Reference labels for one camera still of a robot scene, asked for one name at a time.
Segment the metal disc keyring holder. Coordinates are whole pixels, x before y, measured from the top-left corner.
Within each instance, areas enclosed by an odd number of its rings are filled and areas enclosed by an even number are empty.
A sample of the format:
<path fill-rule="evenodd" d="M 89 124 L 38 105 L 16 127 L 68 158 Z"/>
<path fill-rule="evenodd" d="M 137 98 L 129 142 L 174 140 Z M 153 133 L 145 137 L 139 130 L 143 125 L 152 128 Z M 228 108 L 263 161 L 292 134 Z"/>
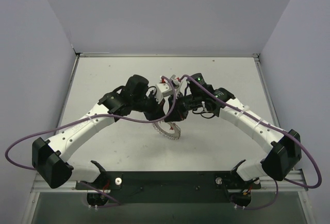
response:
<path fill-rule="evenodd" d="M 181 137 L 181 129 L 174 122 L 159 121 L 152 124 L 153 128 L 162 136 L 170 140 L 178 140 Z"/>

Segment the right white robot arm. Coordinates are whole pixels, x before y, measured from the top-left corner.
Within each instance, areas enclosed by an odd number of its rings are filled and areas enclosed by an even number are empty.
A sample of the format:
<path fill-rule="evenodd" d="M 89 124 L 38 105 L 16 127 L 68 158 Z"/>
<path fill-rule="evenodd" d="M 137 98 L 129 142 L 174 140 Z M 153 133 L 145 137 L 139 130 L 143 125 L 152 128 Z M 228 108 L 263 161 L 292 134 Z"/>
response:
<path fill-rule="evenodd" d="M 301 159 L 300 136 L 294 130 L 273 126 L 251 111 L 233 93 L 225 88 L 213 88 L 200 73 L 187 78 L 189 95 L 180 91 L 182 80 L 174 78 L 169 83 L 169 105 L 172 110 L 166 122 L 179 122 L 189 111 L 202 108 L 233 124 L 255 141 L 266 153 L 264 158 L 242 160 L 235 171 L 244 181 L 269 176 L 283 181 Z"/>

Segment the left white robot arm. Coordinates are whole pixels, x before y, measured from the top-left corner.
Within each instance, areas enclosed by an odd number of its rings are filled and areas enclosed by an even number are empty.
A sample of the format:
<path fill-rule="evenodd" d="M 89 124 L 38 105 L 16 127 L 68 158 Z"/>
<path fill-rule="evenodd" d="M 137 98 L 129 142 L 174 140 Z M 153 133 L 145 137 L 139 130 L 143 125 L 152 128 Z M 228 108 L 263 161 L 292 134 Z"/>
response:
<path fill-rule="evenodd" d="M 36 139 L 32 144 L 32 165 L 50 188 L 58 188 L 67 181 L 86 181 L 93 188 L 106 182 L 104 169 L 96 161 L 87 165 L 68 163 L 74 152 L 102 129 L 128 116 L 131 111 L 143 112 L 148 120 L 164 117 L 164 100 L 153 94 L 105 94 L 78 124 L 64 129 L 46 141 Z"/>

